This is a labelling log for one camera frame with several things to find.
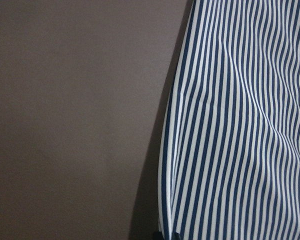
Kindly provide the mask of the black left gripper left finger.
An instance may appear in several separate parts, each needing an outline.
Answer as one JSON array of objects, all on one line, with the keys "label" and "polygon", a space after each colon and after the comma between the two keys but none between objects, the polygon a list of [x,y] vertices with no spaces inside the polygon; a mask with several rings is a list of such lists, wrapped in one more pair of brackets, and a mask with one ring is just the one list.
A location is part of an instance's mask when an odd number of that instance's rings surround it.
[{"label": "black left gripper left finger", "polygon": [[161,231],[153,232],[152,240],[162,240],[162,232]]}]

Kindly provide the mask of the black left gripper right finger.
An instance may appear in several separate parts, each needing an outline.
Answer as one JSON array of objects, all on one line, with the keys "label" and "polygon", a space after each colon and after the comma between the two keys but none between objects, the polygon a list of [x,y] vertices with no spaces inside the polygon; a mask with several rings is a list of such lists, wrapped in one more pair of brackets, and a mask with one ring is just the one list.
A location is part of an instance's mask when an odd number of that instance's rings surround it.
[{"label": "black left gripper right finger", "polygon": [[180,234],[177,232],[173,232],[171,235],[171,240],[180,240]]}]

